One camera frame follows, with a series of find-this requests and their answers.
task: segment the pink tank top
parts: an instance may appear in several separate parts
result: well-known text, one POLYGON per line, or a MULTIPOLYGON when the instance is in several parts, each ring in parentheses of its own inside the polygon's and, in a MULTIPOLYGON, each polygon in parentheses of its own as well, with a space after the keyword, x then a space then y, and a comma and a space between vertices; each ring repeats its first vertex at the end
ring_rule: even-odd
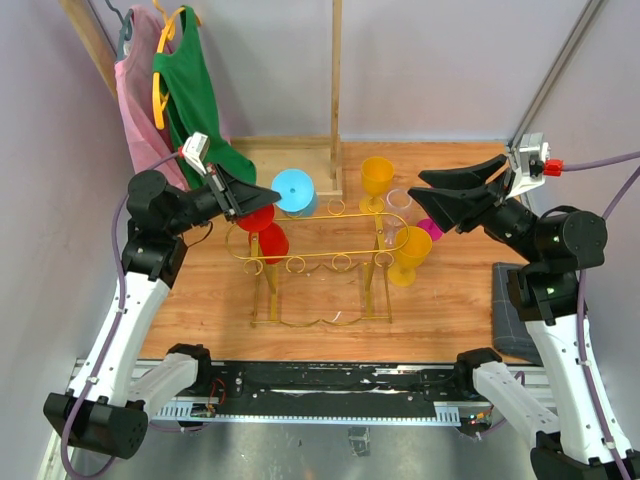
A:
MULTIPOLYGON (((116 63, 116 87, 118 104, 124 124, 134 171, 140 172, 168 156, 173 151, 169 130, 156 129, 153 121, 151 89, 153 56, 158 48, 162 26, 147 8, 134 5, 133 41, 129 56, 116 63)), ((165 53, 172 53, 167 42, 165 53)), ((180 167, 175 160, 159 167, 171 185, 188 190, 180 167)))

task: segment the red cable plug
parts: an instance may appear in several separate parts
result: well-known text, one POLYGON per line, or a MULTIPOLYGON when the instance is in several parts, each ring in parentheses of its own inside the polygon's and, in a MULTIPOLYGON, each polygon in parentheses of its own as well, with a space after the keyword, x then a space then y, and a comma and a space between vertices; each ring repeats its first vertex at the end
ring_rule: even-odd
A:
POLYGON ((564 162, 557 158, 551 158, 544 164, 543 173, 549 177, 559 177, 562 175, 562 169, 564 168, 564 162))

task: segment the gray cloth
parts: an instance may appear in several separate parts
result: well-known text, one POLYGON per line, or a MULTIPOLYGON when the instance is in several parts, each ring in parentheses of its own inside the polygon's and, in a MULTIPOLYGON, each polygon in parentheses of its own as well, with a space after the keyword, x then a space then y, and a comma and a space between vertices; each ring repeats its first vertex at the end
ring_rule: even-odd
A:
POLYGON ((542 365, 540 354, 529 332, 527 332, 526 324, 518 318, 518 312, 511 304, 507 294, 507 271, 521 266, 514 263, 495 263, 493 265, 491 289, 493 347, 505 355, 542 365))

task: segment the wooden tabletop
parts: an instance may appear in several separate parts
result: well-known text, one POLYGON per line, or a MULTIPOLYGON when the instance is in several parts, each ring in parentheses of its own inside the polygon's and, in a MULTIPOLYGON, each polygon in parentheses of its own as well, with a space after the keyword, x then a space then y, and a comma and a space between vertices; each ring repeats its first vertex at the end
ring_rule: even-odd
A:
MULTIPOLYGON (((503 151, 504 146, 496 143, 345 143, 347 211, 357 213, 363 195, 360 165, 367 157, 391 160, 396 172, 393 187, 408 188, 421 184, 417 175, 423 169, 472 165, 503 151)), ((414 224, 425 216, 417 206, 413 213, 414 224)), ((288 222, 284 228, 291 253, 372 248, 367 220, 336 219, 313 225, 288 222)), ((176 343, 202 343, 220 360, 455 361, 460 352, 491 346, 492 264, 522 261, 508 247, 490 240, 482 229, 464 235, 450 232, 434 243, 413 286, 390 286, 391 324, 367 321, 347 327, 251 327, 255 277, 244 273, 242 261, 227 252, 224 238, 228 228, 223 219, 216 219, 210 237, 189 250, 169 298, 153 321, 141 358, 162 358, 176 343)), ((206 229, 189 232, 187 244, 204 233, 206 229)), ((248 252, 246 239, 246 232, 236 232, 232 243, 248 252)), ((384 305, 379 275, 377 272, 374 281, 376 308, 384 305)), ((361 269, 336 274, 321 268, 309 276, 281 269, 281 316, 302 322, 317 318, 331 321, 336 316, 339 321, 358 318, 362 315, 362 281, 361 269)), ((259 298, 258 314, 261 318, 267 315, 266 288, 259 298)))

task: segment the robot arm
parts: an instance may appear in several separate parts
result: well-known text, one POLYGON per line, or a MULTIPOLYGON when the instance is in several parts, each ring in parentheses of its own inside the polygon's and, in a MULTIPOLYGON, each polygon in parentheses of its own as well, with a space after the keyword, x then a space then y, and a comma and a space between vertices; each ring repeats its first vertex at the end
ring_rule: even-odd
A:
MULTIPOLYGON (((499 155, 475 167, 423 171, 420 178, 433 188, 409 190, 442 231, 455 227, 465 233, 482 226, 487 235, 529 262, 508 272, 509 298, 540 352, 558 417, 525 398, 527 392, 506 378, 500 357, 490 349, 459 355, 457 381, 470 395, 480 394, 494 403, 516 427, 532 448, 538 478, 621 478, 612 448, 627 470, 640 474, 640 457, 619 427, 589 348, 595 387, 614 437, 614 445, 604 442, 578 355, 575 272, 604 263, 605 221, 567 206, 538 217, 514 198, 542 185, 554 167, 542 134, 531 134, 508 158, 499 155)), ((585 342, 590 346, 585 322, 585 342)))
POLYGON ((218 215, 235 221, 280 199, 269 189, 246 184, 220 165, 205 168, 207 138, 196 134, 183 156, 203 176, 205 185, 183 192, 155 170, 129 182, 126 207, 131 214, 122 252, 126 299, 121 309, 116 288, 111 308, 78 376, 65 394, 49 394, 44 414, 63 436, 72 408, 69 445, 119 458, 133 456, 146 434, 149 418, 183 390, 211 386, 211 358, 202 346, 176 345, 154 370, 131 385, 144 338, 156 312, 173 287, 187 246, 181 234, 218 215), (119 324, 113 334, 113 325, 119 324), (113 335, 106 355, 103 346, 113 335), (98 373, 95 368, 100 365, 98 373), (81 392, 91 384, 86 397, 81 392))

